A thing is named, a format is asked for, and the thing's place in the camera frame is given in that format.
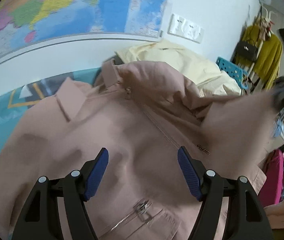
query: metal zipper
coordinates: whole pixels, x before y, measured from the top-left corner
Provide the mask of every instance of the metal zipper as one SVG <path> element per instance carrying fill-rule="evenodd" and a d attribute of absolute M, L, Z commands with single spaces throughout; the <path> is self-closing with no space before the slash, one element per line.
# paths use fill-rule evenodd
<path fill-rule="evenodd" d="M 130 87 L 125 88 L 125 99 L 131 99 L 133 96 L 132 89 Z M 146 117 L 151 121 L 151 123 L 158 129 L 158 131 L 161 133 L 161 135 L 165 138 L 167 142 L 169 142 L 176 150 L 179 149 L 179 147 L 171 140 L 169 136 L 166 135 L 166 133 L 156 124 L 155 120 L 146 112 L 144 111 L 143 107 L 140 107 L 142 112 L 146 115 Z M 198 149 L 202 152 L 206 153 L 208 156 L 210 156 L 210 152 L 203 148 L 201 145 L 197 145 Z"/>
<path fill-rule="evenodd" d="M 133 207 L 133 211 L 126 215 L 124 218 L 122 218 L 119 222 L 117 222 L 110 230 L 105 232 L 100 237 L 103 237 L 109 233 L 111 233 L 113 230 L 115 230 L 119 225 L 121 225 L 123 222 L 130 222 L 136 217 L 139 217 L 139 219 L 144 223 L 148 224 L 153 217 L 149 214 L 147 209 L 152 205 L 152 203 L 149 200 L 141 200 Z"/>

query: screw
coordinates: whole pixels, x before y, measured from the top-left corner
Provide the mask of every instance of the screw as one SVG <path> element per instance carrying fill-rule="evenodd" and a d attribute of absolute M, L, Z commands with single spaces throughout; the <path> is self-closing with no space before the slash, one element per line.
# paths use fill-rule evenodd
<path fill-rule="evenodd" d="M 212 170 L 208 170 L 206 171 L 206 175 L 210 176 L 210 177 L 214 177 L 215 176 L 215 172 Z"/>
<path fill-rule="evenodd" d="M 243 183 L 247 183 L 247 177 L 241 176 L 240 181 Z"/>
<path fill-rule="evenodd" d="M 45 177 L 45 176 L 42 176 L 42 177 L 40 177 L 39 179 L 38 179 L 38 181 L 40 182 L 40 183 L 43 183 L 43 182 L 45 182 L 47 180 L 47 178 Z"/>
<path fill-rule="evenodd" d="M 72 177 L 77 177 L 77 176 L 79 176 L 80 175 L 80 171 L 78 171 L 78 170 L 75 170 L 75 171 L 72 171 L 71 172 L 71 176 Z"/>

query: blue plastic basket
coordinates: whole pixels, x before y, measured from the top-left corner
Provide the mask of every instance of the blue plastic basket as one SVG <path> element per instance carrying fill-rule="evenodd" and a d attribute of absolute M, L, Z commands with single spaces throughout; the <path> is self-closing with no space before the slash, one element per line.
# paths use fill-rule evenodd
<path fill-rule="evenodd" d="M 245 70 L 221 57 L 217 58 L 216 64 L 220 70 L 224 70 L 231 78 L 234 78 L 240 88 L 248 89 L 246 83 L 247 72 Z"/>

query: yellow cardigan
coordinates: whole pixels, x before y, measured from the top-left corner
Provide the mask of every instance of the yellow cardigan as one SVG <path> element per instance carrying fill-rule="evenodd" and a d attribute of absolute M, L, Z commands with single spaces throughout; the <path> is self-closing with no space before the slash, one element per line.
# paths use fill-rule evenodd
<path fill-rule="evenodd" d="M 257 41 L 259 35 L 258 25 L 250 26 L 246 29 L 242 41 L 248 41 L 253 45 Z M 278 76 L 279 65 L 281 60 L 283 46 L 279 38 L 275 34 L 271 35 L 269 41 L 265 41 L 257 61 L 253 67 L 253 71 L 263 80 L 265 89 L 270 89 L 273 86 L 274 80 Z M 250 67 L 252 62 L 241 57 L 236 56 L 236 64 L 241 64 Z"/>

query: world map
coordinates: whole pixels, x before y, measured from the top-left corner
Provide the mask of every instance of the world map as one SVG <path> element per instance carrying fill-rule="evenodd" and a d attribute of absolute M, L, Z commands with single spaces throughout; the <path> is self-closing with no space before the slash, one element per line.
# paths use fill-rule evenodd
<path fill-rule="evenodd" d="M 2 0 L 0 57 L 37 42 L 88 33 L 158 37 L 166 0 Z"/>

